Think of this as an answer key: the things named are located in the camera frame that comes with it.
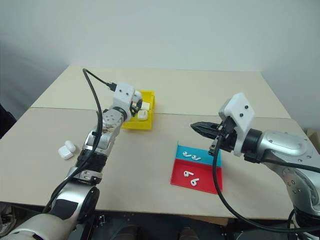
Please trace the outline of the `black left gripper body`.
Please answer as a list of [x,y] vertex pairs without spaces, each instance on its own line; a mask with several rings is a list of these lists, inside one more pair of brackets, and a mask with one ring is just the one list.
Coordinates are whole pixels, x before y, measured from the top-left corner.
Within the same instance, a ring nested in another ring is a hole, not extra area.
[[142,94],[140,91],[135,91],[130,105],[130,113],[131,116],[134,117],[138,111],[141,109],[143,103]]

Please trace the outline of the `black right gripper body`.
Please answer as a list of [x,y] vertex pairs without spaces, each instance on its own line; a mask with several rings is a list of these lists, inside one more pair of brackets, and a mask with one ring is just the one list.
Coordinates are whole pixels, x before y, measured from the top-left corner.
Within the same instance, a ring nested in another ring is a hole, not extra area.
[[234,150],[237,139],[235,127],[236,123],[230,116],[222,120],[220,124],[210,126],[213,142],[208,150],[209,155],[215,157],[217,155],[216,151],[220,149],[229,153]]

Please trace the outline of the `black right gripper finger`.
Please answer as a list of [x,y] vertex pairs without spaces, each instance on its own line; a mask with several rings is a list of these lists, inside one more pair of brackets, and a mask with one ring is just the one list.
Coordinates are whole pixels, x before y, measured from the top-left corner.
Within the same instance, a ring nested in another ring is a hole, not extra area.
[[211,128],[210,129],[195,128],[194,131],[208,139],[216,139],[216,137],[218,136],[217,131]]
[[192,129],[198,130],[198,131],[204,131],[204,130],[213,131],[219,127],[219,124],[213,123],[213,122],[199,121],[199,122],[192,123],[190,126]]

